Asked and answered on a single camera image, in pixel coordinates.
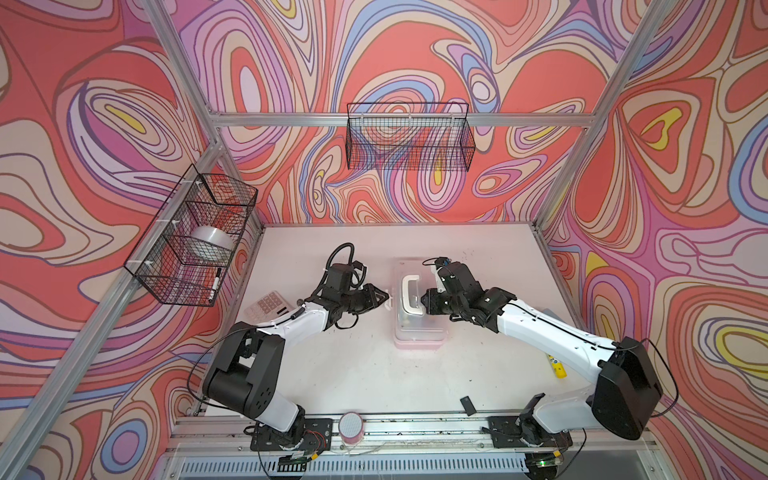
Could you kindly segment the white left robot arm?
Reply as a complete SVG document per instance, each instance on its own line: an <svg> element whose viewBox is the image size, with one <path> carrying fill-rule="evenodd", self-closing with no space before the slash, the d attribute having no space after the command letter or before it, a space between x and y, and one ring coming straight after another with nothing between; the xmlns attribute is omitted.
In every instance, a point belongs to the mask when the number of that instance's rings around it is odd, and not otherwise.
<svg viewBox="0 0 768 480"><path fill-rule="evenodd" d="M342 330L343 317L352 317L356 325L362 315L383 306L389 294L366 278L367 267L355 259L355 245L336 247L318 285L296 308L262 325L232 326L208 367L203 398L281 434L298 436L305 411L277 391L283 356L317 334Z"/></svg>

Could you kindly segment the pink plastic tool box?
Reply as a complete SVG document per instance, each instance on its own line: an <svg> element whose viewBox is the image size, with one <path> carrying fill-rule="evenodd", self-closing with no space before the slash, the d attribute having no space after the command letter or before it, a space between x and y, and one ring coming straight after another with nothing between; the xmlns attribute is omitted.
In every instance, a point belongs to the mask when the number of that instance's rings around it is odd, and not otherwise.
<svg viewBox="0 0 768 480"><path fill-rule="evenodd" d="M400 350L438 350L448 338L448 321L429 315L421 297L436 287L431 266L416 258L395 258L390 295L393 342Z"/></svg>

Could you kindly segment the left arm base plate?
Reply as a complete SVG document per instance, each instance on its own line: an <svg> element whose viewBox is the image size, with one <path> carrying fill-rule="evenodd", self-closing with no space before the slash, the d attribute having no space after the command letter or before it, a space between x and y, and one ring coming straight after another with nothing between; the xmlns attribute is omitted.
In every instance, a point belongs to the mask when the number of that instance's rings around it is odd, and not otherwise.
<svg viewBox="0 0 768 480"><path fill-rule="evenodd" d="M256 423L244 433L251 437L250 450L254 452L320 454L332 446L333 426L330 417L301 417L286 432Z"/></svg>

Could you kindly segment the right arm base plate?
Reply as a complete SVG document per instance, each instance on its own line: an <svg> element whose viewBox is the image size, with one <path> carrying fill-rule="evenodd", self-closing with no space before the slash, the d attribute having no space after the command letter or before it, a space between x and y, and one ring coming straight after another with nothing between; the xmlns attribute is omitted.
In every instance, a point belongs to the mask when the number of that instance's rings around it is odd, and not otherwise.
<svg viewBox="0 0 768 480"><path fill-rule="evenodd" d="M481 432L491 438L494 448L554 448L568 450L573 440L568 432L549 433L533 418L491 416Z"/></svg>

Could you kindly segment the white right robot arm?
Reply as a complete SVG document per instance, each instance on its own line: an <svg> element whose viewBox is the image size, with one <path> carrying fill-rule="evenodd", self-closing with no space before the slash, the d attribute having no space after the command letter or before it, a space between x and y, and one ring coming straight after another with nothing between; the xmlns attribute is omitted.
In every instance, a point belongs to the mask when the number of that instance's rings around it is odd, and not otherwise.
<svg viewBox="0 0 768 480"><path fill-rule="evenodd" d="M447 257L425 260L436 285L420 302L429 315L445 315L520 340L553 356L588 381L559 395L534 395L518 415L516 430L527 445L575 429L602 428L625 440L639 439L663 388L645 346L580 330L528 305L515 294L485 289L468 266Z"/></svg>

